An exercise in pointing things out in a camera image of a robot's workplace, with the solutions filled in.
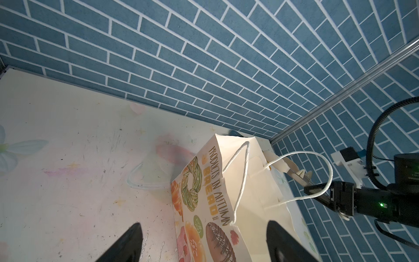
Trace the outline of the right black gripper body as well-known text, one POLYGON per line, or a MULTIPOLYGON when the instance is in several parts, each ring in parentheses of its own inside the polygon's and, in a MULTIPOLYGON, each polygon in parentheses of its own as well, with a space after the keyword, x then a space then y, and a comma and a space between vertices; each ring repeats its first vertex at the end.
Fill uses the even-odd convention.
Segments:
POLYGON ((314 199, 343 217, 352 217, 355 189, 353 183, 332 181, 328 190, 314 199))

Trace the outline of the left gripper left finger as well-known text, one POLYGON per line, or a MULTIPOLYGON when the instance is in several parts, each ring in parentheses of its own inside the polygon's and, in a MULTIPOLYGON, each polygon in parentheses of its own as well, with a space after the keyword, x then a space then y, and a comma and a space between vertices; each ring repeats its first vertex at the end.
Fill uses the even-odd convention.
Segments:
POLYGON ((96 262, 139 262, 143 246, 140 223, 134 223, 96 262))

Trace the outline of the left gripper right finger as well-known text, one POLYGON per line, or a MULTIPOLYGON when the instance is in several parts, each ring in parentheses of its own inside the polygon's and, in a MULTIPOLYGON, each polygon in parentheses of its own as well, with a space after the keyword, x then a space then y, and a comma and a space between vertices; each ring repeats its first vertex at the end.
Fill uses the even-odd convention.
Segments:
POLYGON ((267 224, 266 242, 272 262, 318 261, 276 221, 267 224))

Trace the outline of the white printed paper bag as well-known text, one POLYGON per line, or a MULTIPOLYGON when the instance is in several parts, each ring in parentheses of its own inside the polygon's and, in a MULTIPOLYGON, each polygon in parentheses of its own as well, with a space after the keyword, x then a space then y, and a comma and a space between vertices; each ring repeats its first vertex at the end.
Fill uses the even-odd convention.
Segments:
POLYGON ((214 135, 171 183, 180 262, 269 262, 276 221, 321 256, 287 184, 254 137, 214 135))

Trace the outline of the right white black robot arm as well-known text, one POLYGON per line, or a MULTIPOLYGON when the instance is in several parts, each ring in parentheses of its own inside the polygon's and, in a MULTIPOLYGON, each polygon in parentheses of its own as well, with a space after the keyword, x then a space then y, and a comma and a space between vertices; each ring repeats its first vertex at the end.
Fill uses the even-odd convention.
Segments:
POLYGON ((331 183, 330 192, 315 200, 336 213, 346 216, 361 214, 381 222, 397 222, 419 226, 419 154, 398 154, 395 160, 395 180, 385 190, 357 188, 350 182, 331 183))

